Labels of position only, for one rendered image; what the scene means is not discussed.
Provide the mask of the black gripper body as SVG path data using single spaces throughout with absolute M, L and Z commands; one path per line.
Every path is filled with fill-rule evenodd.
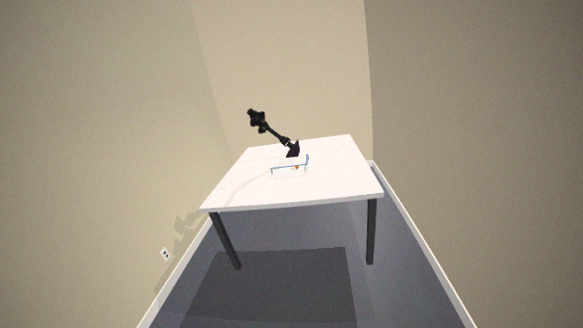
M 264 113 L 265 113 L 264 111 L 258 112 L 256 118 L 259 119 L 259 117 L 263 117 L 264 116 Z M 257 123 L 258 123 L 259 128 L 262 127 L 263 124 L 259 120 L 258 120 Z M 259 134 L 266 132 L 266 129 L 265 130 L 259 130 L 259 128 L 258 128 L 258 133 Z

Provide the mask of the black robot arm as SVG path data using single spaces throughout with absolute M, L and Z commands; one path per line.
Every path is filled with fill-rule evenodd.
M 258 111 L 257 110 L 253 110 L 252 108 L 249 108 L 247 110 L 247 114 L 250 115 L 250 118 L 251 118 L 251 126 L 252 127 L 258 127 L 258 123 L 257 123 L 258 122 L 258 119 L 256 118 L 257 117 L 257 113 L 258 113 Z M 295 144 L 292 144 L 291 143 L 291 140 L 288 137 L 281 136 L 275 130 L 273 130 L 272 128 L 270 128 L 269 124 L 267 124 L 266 122 L 265 122 L 265 125 L 262 125 L 262 126 L 265 127 L 266 130 L 268 130 L 272 135 L 274 135 L 276 138 L 278 138 L 280 140 L 280 142 L 282 143 L 283 146 L 286 145 L 290 149 L 292 149 L 294 147 Z

